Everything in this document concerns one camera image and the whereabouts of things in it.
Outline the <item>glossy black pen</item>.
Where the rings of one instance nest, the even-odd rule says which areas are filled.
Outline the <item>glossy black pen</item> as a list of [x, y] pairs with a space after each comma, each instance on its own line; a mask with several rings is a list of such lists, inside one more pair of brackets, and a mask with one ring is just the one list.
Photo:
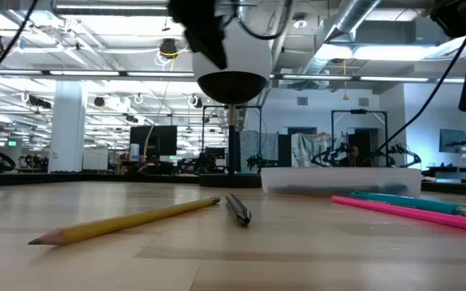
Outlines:
[[226, 201], [237, 223], [242, 227], [247, 227], [252, 220], [251, 211], [233, 194], [227, 194]]

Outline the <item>clear pencil box orange lid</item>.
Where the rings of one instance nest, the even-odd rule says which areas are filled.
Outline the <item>clear pencil box orange lid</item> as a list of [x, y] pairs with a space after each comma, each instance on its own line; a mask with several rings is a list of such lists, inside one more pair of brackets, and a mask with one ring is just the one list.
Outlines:
[[418, 197], [422, 173], [388, 167], [273, 167], [261, 170], [261, 183], [267, 194], [348, 196], [376, 192]]

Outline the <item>person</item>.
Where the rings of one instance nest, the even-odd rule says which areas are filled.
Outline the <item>person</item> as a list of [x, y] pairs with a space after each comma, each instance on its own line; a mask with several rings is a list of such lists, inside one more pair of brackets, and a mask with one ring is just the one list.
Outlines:
[[346, 153], [347, 155], [339, 161], [339, 165], [341, 167], [358, 167], [360, 165], [358, 147], [351, 145]]

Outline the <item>wall screen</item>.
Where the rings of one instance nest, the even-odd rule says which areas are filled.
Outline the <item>wall screen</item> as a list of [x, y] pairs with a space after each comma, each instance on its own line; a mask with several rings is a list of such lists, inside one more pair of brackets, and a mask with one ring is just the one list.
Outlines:
[[438, 150], [442, 153], [466, 154], [466, 131], [441, 129]]

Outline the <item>black metal frame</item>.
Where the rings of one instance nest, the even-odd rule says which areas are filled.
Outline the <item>black metal frame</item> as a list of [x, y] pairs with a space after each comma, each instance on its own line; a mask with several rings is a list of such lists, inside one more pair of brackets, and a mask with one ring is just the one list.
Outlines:
[[[345, 115], [373, 115], [383, 125], [384, 140], [388, 139], [388, 113], [386, 111], [368, 111], [366, 109], [351, 109], [351, 110], [332, 110], [331, 111], [331, 148], [335, 147], [335, 125]], [[345, 145], [341, 148], [346, 153], [346, 158], [350, 158], [354, 151], [358, 167], [379, 167], [379, 130], [370, 128], [354, 128], [353, 133], [341, 133], [341, 137], [346, 137]]]

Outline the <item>white pillar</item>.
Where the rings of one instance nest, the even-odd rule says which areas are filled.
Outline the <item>white pillar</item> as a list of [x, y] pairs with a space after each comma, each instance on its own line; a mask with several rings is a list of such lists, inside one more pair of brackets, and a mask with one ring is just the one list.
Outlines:
[[82, 81], [56, 81], [49, 172], [80, 172], [87, 93]]

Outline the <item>turquoise blue pen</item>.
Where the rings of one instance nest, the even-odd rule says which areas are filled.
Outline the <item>turquoise blue pen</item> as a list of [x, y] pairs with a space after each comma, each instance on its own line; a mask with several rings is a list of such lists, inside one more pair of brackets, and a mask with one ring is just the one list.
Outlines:
[[441, 201], [374, 192], [352, 192], [350, 196], [360, 200], [370, 200], [389, 205], [466, 217], [466, 206], [450, 204]]

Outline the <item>grey cover sheet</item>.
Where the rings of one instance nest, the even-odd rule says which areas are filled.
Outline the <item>grey cover sheet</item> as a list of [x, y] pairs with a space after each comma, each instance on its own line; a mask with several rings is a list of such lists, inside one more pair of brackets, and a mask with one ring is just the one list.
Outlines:
[[341, 147], [346, 145], [346, 137], [330, 133], [305, 134], [291, 136], [292, 167], [333, 167], [346, 156]]

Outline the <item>black monitor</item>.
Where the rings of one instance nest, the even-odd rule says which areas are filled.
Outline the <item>black monitor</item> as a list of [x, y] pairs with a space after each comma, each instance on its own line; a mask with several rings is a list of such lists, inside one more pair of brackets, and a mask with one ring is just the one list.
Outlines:
[[147, 157], [176, 155], [177, 127], [175, 125], [136, 126], [130, 128], [129, 141], [139, 145], [139, 154]]

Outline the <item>yellow wooden pencil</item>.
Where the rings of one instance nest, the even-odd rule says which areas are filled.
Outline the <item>yellow wooden pencil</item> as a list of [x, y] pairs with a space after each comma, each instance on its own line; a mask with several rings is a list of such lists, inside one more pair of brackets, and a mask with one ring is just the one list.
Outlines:
[[167, 217], [173, 217], [182, 213], [203, 209], [220, 202], [219, 196], [204, 200], [196, 200], [180, 205], [155, 209], [142, 213], [135, 213], [119, 217], [111, 217], [98, 221], [90, 221], [75, 226], [59, 228], [47, 234], [34, 238], [28, 245], [61, 246], [94, 238], [103, 234], [140, 226], [149, 222], [158, 221]]

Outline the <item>white globe lamp black base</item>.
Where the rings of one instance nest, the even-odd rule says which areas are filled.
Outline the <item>white globe lamp black base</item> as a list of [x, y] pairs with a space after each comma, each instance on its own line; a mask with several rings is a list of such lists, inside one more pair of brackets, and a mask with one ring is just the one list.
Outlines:
[[262, 92], [272, 70], [269, 44], [249, 35], [239, 23], [225, 28], [221, 42], [227, 67], [219, 68], [203, 53], [193, 54], [193, 73], [201, 90], [227, 106], [228, 153], [226, 174], [201, 174], [199, 182], [209, 188], [258, 188], [258, 175], [242, 175], [237, 167], [236, 110]]

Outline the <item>pink pencil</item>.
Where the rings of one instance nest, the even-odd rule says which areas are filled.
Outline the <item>pink pencil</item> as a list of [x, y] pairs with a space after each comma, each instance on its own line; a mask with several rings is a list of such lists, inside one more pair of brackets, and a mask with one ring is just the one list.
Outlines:
[[400, 217], [407, 217], [421, 221], [428, 221], [439, 225], [450, 226], [466, 230], [466, 217], [436, 213], [426, 210], [413, 209], [395, 205], [387, 205], [368, 200], [357, 200], [343, 196], [332, 196], [331, 201], [341, 205], [348, 205], [362, 209], [369, 209], [376, 212], [392, 214]]

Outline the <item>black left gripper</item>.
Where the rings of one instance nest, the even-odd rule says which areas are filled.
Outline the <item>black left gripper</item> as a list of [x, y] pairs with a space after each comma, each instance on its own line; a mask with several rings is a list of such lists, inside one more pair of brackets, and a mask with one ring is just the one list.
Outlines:
[[225, 27], [238, 15], [237, 4], [229, 6], [229, 15], [216, 13], [217, 0], [169, 0], [167, 12], [184, 27], [184, 36], [193, 53], [202, 53], [221, 70], [227, 68], [223, 47]]

